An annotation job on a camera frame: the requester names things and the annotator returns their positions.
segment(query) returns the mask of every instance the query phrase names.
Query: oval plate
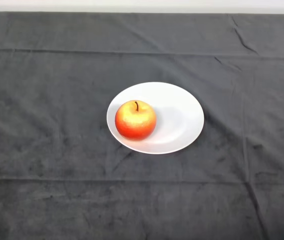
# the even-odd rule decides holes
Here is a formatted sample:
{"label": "oval plate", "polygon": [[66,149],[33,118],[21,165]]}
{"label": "oval plate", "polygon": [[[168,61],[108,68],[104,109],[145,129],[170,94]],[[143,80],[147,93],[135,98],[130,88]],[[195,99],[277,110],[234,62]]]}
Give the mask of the oval plate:
{"label": "oval plate", "polygon": [[[115,126],[118,108],[130,100],[146,102],[156,112],[154,132],[141,141],[122,137]],[[112,135],[121,144],[145,154],[181,150],[197,139],[204,125],[204,113],[198,100],[179,86],[164,82],[146,82],[123,90],[110,103],[106,118]]]}

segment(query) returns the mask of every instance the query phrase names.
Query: plate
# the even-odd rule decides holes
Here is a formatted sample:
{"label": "plate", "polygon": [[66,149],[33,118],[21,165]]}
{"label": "plate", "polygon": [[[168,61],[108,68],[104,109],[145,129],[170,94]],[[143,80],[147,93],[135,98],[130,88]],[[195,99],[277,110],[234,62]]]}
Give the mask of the plate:
{"label": "plate", "polygon": [[[130,100],[146,102],[156,112],[154,132],[141,141],[124,138],[115,126],[118,108]],[[123,90],[110,103],[106,118],[109,130],[121,144],[146,154],[181,150],[197,139],[204,125],[204,113],[198,100],[179,86],[164,82],[146,82]]]}

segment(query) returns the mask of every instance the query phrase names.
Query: dark gray cloth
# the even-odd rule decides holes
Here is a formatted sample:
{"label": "dark gray cloth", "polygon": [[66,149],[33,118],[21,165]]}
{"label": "dark gray cloth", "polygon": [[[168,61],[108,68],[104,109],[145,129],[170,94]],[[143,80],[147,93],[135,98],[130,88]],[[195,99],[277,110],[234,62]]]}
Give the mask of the dark gray cloth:
{"label": "dark gray cloth", "polygon": [[[187,148],[110,134],[121,90],[166,82]],[[0,13],[0,240],[284,240],[284,15]]]}

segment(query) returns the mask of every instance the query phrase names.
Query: plate rim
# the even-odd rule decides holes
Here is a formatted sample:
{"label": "plate rim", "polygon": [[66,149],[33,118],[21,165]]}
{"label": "plate rim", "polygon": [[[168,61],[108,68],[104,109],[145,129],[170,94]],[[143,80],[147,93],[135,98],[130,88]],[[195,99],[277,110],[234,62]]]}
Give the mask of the plate rim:
{"label": "plate rim", "polygon": [[[137,150],[137,149],[135,149],[134,147],[131,147],[131,146],[128,146],[127,144],[125,144],[125,143],[122,143],[122,142],[114,135],[114,133],[112,132],[112,130],[110,129],[110,126],[109,126],[108,115],[109,115],[110,106],[111,106],[113,100],[114,100],[118,95],[120,95],[123,91],[125,91],[125,90],[127,90],[127,89],[129,89],[129,88],[131,88],[131,87],[135,87],[135,86],[142,85],[142,84],[167,84],[167,85],[171,85],[171,86],[180,88],[180,89],[186,91],[187,93],[189,93],[190,95],[192,95],[192,96],[194,97],[194,99],[198,102],[198,104],[200,105],[201,112],[202,112],[202,116],[203,116],[203,124],[202,124],[202,126],[200,127],[201,130],[200,130],[199,135],[198,135],[194,140],[192,140],[190,143],[188,143],[187,145],[185,145],[185,146],[183,146],[183,147],[179,147],[179,148],[177,148],[177,149],[175,149],[175,150],[163,151],[163,152],[147,152],[147,151]],[[180,87],[180,86],[177,86],[177,85],[174,85],[174,84],[171,84],[171,83],[167,83],[167,82],[161,82],[161,81],[147,81],[147,82],[141,82],[141,83],[138,83],[138,84],[129,86],[129,87],[123,89],[122,91],[120,91],[115,97],[113,97],[113,99],[111,100],[111,102],[109,103],[108,108],[107,108],[107,112],[106,112],[106,122],[107,122],[108,130],[111,132],[111,134],[113,135],[113,137],[114,137],[120,144],[124,145],[125,147],[127,147],[127,148],[129,148],[129,149],[131,149],[131,150],[134,150],[134,151],[136,151],[136,152],[143,153],[143,154],[163,155],[163,154],[170,154],[170,153],[178,152],[178,151],[180,151],[180,150],[182,150],[182,149],[184,149],[184,148],[190,146],[193,142],[195,142],[195,140],[198,139],[198,137],[201,135],[201,133],[202,133],[202,131],[203,131],[203,127],[204,127],[204,123],[205,123],[205,116],[204,116],[204,111],[203,111],[203,107],[202,107],[201,103],[200,103],[200,102],[197,100],[197,98],[196,98],[193,94],[191,94],[188,90],[186,90],[186,89],[184,89],[184,88],[182,88],[182,87]]]}

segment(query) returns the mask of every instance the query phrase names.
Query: apple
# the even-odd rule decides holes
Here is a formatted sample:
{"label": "apple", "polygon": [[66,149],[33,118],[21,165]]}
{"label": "apple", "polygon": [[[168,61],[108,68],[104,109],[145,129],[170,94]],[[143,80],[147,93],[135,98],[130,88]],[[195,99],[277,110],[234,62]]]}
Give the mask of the apple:
{"label": "apple", "polygon": [[156,113],[149,104],[143,101],[128,101],[117,110],[115,126],[122,136],[142,140],[154,131]]}

